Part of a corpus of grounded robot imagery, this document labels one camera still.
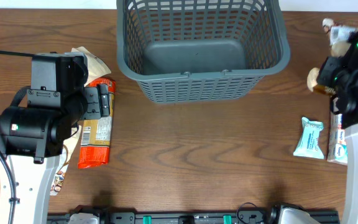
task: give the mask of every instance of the light blue snack packet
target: light blue snack packet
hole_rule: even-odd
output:
[[[299,143],[293,152],[294,156],[310,157],[324,159],[324,154],[318,147],[318,137],[324,126],[319,121],[309,121],[308,118],[302,118],[303,133]]]

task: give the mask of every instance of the wood grain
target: wood grain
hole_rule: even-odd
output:
[[[329,54],[325,17],[358,26],[358,14],[285,12],[291,62],[233,101],[156,105],[116,65],[116,11],[0,9],[0,50],[69,52],[84,46],[117,81],[110,162],[78,170],[75,150],[50,212],[77,205],[138,211],[235,210],[242,202],[288,202],[342,213],[346,167],[293,157],[301,117],[324,122],[327,97],[311,94],[306,76]],[[0,113],[30,83],[30,59],[0,55]]]

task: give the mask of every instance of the orange package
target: orange package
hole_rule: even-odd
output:
[[[110,137],[114,108],[116,82],[108,78],[97,78],[89,86],[107,84],[109,89],[110,115],[99,120],[85,120],[82,131],[81,152],[78,168],[97,167],[109,162]]]

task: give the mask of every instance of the plastic basket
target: plastic basket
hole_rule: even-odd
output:
[[[278,0],[117,0],[117,62],[156,103],[235,99],[290,59]]]

